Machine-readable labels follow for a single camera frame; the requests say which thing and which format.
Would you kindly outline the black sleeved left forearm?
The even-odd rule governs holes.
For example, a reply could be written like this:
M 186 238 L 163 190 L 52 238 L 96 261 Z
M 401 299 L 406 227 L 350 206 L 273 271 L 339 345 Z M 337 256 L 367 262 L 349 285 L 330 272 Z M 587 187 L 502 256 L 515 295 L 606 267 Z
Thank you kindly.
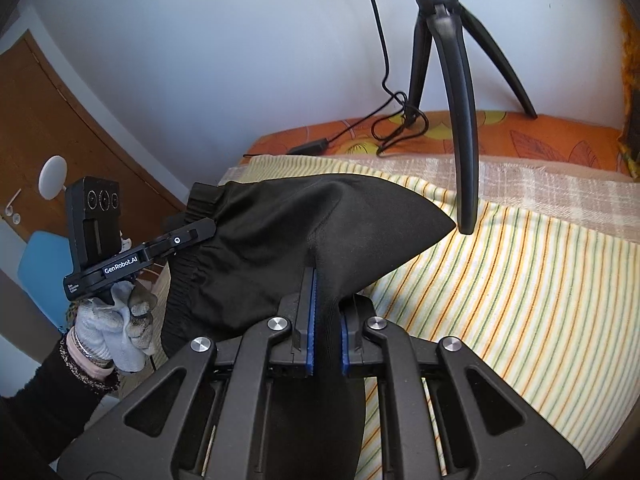
M 54 463 L 85 430 L 100 402 L 119 387 L 114 367 L 99 367 L 63 336 L 14 396 L 1 399 L 1 477 L 55 479 Z

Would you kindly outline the gloved left hand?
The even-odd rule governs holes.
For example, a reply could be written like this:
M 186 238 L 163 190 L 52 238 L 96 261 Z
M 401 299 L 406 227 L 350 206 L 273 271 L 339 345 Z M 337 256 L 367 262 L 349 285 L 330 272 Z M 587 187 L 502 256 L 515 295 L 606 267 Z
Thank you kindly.
M 119 370 L 141 372 L 148 356 L 155 352 L 153 315 L 157 298 L 139 282 L 122 281 L 110 289 L 111 301 L 98 297 L 76 304 L 76 318 L 68 342 L 75 353 L 90 363 L 89 370 L 104 374 Z

